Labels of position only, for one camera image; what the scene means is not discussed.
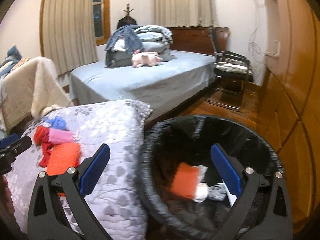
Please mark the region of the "beige curtain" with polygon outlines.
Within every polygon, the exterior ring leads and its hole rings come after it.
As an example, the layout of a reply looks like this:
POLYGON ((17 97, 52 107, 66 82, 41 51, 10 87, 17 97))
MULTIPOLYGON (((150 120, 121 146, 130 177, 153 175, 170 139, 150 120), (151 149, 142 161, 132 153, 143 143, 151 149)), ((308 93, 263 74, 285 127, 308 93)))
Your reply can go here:
POLYGON ((210 27, 215 24, 214 0, 153 0, 157 25, 210 27))
POLYGON ((93 0, 44 0, 43 52, 58 75, 97 62, 93 0))

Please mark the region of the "white tissue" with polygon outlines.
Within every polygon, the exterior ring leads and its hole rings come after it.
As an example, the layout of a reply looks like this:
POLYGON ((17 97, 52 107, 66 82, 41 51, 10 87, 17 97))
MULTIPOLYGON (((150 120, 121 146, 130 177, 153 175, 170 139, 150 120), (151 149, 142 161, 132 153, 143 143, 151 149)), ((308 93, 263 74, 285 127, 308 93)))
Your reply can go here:
POLYGON ((199 165, 198 168, 198 175, 197 175, 197 186, 195 195, 193 197, 193 201, 196 203, 202 203, 204 202, 209 194, 209 187, 207 183, 204 181, 205 174, 208 170, 208 167, 199 165))

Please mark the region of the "orange textured cloth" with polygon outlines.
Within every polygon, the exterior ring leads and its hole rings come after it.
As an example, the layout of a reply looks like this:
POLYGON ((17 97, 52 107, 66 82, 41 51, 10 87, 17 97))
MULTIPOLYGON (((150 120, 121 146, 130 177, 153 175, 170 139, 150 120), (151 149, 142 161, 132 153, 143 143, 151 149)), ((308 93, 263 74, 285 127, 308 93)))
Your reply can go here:
POLYGON ((64 174, 70 167, 78 167, 80 159, 80 144, 68 142, 53 147, 47 166, 49 176, 64 174))

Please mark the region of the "dark blue fleece blanket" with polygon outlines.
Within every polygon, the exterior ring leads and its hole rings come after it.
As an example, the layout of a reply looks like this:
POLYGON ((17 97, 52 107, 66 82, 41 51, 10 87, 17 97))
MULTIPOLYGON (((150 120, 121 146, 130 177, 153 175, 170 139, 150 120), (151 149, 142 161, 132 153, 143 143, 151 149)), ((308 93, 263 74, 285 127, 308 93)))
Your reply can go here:
POLYGON ((131 56, 134 54, 136 50, 140 50, 140 52, 144 52, 145 49, 143 47, 142 41, 138 37, 135 32, 136 29, 142 27, 141 25, 125 25, 117 29, 109 38, 104 51, 106 51, 105 57, 105 66, 110 67, 113 63, 113 51, 112 49, 116 45, 116 42, 123 38, 124 39, 124 49, 131 56))

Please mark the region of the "wooden wardrobe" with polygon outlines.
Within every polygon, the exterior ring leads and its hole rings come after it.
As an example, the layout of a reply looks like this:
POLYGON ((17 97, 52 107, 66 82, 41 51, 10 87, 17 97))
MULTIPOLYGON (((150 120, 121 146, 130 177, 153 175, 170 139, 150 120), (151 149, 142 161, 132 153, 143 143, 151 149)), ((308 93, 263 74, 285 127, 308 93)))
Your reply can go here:
POLYGON ((280 51, 266 57, 258 132, 285 168, 293 229, 319 214, 319 18, 309 0, 277 0, 280 51))

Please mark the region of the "wooden framed window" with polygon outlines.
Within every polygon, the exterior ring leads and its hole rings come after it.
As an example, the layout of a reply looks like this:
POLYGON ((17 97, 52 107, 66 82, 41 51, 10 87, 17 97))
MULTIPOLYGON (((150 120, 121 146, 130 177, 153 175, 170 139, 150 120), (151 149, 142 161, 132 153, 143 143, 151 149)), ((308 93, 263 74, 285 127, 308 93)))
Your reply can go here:
POLYGON ((97 46, 106 44, 110 37, 110 0, 93 0, 93 22, 97 46))

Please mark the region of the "black lined trash bin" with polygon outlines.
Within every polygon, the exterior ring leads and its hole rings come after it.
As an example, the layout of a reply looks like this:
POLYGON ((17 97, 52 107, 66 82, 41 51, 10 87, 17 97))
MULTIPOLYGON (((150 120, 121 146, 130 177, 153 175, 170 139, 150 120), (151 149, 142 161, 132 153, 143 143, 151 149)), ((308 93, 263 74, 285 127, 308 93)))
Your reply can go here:
MULTIPOLYGON (((202 203, 172 192, 181 164, 208 167, 204 181, 208 187, 224 183, 210 156, 219 144, 244 168, 272 176, 285 170, 273 148, 257 133, 237 122, 213 115, 179 116, 155 124, 147 133, 138 154, 137 190, 149 215, 186 239, 212 239, 231 207, 227 199, 202 203)), ((269 196, 256 195, 240 233, 258 224, 258 215, 269 196)))

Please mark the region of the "grey sock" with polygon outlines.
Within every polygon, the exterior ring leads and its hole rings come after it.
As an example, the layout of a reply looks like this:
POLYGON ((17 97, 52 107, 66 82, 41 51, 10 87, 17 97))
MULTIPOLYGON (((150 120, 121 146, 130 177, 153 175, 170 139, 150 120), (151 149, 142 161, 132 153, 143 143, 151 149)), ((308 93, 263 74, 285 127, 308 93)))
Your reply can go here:
POLYGON ((213 201, 223 201, 227 196, 227 188, 224 183, 208 187, 208 198, 213 201))

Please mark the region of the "beige blanket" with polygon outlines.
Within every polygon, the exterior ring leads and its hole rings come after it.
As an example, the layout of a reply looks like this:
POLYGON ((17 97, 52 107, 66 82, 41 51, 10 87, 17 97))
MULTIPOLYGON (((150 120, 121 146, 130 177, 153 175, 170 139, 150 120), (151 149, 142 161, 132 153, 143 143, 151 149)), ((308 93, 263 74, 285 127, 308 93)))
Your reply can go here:
POLYGON ((39 120, 47 108, 72 105, 58 83, 55 64, 46 57, 33 58, 1 79, 1 130, 4 132, 29 115, 39 120))

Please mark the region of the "pink paper piece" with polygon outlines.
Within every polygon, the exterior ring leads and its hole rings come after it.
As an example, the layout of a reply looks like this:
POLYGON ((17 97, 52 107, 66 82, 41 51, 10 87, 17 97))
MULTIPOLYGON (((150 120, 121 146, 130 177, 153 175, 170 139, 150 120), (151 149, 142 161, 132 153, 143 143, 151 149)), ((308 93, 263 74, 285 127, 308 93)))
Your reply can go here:
POLYGON ((48 141, 54 145, 72 142, 73 139, 73 133, 70 131, 54 128, 48 130, 48 141))

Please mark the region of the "left beige curtain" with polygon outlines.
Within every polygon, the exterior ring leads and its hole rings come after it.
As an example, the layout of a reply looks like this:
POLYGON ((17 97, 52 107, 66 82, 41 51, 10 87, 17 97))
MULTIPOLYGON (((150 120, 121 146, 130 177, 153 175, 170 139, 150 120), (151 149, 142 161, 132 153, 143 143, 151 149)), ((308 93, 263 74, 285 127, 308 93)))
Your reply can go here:
POLYGON ((97 62, 93 0, 44 0, 43 52, 58 75, 97 62))

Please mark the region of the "right beige curtain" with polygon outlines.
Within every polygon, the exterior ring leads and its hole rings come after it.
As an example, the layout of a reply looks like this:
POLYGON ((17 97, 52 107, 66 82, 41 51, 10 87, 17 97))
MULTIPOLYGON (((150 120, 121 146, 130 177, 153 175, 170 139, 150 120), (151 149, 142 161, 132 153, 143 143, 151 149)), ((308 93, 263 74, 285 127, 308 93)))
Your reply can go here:
POLYGON ((210 27, 215 24, 214 0, 153 0, 157 25, 210 27))

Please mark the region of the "dark wooden headboard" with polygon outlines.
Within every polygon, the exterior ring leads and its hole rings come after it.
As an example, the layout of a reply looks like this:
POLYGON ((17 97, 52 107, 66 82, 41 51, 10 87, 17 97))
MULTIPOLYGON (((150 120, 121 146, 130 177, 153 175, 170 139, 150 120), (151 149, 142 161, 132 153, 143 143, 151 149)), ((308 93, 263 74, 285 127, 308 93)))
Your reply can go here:
MULTIPOLYGON (((170 49, 213 55, 214 48, 210 40, 210 28, 207 27, 172 27, 173 44, 170 49)), ((227 49, 229 38, 228 27, 215 27, 218 48, 227 49)))

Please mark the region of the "black metal chair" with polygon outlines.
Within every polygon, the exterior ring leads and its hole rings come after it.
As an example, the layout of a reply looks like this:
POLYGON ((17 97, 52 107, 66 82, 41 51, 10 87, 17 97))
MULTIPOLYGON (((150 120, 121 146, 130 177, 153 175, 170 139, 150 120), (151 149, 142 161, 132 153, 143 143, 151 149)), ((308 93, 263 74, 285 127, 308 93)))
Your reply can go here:
POLYGON ((207 102, 211 105, 239 111, 244 104, 246 89, 251 78, 250 61, 240 54, 221 50, 217 34, 213 26, 209 27, 209 38, 216 58, 213 72, 217 81, 220 83, 215 86, 214 91, 219 92, 221 95, 228 94, 232 96, 240 96, 241 99, 240 103, 235 105, 225 102, 223 99, 214 99, 211 95, 207 98, 207 102))

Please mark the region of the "blue bed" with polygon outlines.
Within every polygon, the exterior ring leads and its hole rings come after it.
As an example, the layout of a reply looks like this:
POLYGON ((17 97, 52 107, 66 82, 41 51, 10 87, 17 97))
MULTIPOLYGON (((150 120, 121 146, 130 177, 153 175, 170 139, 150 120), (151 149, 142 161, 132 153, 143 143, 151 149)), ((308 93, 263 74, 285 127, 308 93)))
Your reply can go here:
POLYGON ((107 68, 103 61, 87 64, 69 75, 71 99, 80 104, 139 100, 152 109, 152 122, 206 89, 215 79, 215 57, 171 50, 172 59, 153 67, 107 68))

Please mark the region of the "wooden coat rack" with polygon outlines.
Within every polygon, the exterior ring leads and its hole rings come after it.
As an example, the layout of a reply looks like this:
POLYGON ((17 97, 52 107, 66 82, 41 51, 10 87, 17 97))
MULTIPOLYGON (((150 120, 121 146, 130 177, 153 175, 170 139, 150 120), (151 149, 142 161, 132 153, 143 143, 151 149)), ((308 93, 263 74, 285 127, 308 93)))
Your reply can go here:
POLYGON ((123 12, 125 12, 125 16, 118 21, 117 29, 126 25, 137 25, 137 21, 130 16, 130 12, 132 11, 133 9, 130 9, 130 4, 127 3, 126 9, 123 10, 123 12))

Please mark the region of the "pile of folded bedding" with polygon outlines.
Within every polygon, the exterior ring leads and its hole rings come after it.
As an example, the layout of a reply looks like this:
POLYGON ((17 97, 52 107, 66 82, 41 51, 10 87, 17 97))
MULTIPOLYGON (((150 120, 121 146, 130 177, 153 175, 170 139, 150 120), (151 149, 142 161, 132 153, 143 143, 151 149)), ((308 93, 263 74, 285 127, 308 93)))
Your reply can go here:
MULTIPOLYGON (((168 28, 161 25, 142 25, 135 32, 142 41, 144 52, 156 51, 164 62, 173 59, 170 52, 170 46, 173 44, 172 32, 168 28)), ((116 42, 112 51, 114 61, 110 67, 105 66, 106 68, 124 67, 132 64, 132 56, 124 49, 123 38, 116 42)))

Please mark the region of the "pink plush toy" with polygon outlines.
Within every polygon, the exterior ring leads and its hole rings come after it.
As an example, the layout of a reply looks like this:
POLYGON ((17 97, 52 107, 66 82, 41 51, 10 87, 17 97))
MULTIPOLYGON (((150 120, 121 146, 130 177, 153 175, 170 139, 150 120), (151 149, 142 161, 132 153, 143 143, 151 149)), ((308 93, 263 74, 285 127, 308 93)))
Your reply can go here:
POLYGON ((153 67, 162 62, 162 58, 156 51, 140 52, 136 50, 132 55, 132 67, 139 68, 143 66, 153 67))

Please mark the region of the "blue plastic bag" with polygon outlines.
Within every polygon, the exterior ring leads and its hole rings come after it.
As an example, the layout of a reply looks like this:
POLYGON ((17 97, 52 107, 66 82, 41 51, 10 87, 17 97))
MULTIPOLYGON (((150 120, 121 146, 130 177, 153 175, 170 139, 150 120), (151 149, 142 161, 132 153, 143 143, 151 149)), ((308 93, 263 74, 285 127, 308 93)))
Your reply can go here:
POLYGON ((50 127, 53 129, 66 130, 66 121, 60 116, 53 118, 44 117, 44 121, 50 124, 50 127))

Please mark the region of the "red cloth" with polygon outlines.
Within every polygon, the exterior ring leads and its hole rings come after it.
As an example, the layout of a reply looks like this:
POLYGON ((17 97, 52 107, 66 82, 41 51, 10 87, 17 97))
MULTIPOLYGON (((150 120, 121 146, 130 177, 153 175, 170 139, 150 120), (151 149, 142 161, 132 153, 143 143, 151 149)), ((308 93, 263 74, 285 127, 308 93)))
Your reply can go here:
POLYGON ((40 167, 47 167, 52 152, 53 144, 49 142, 49 128, 42 125, 36 128, 34 133, 34 142, 37 146, 41 146, 42 159, 39 163, 40 167))

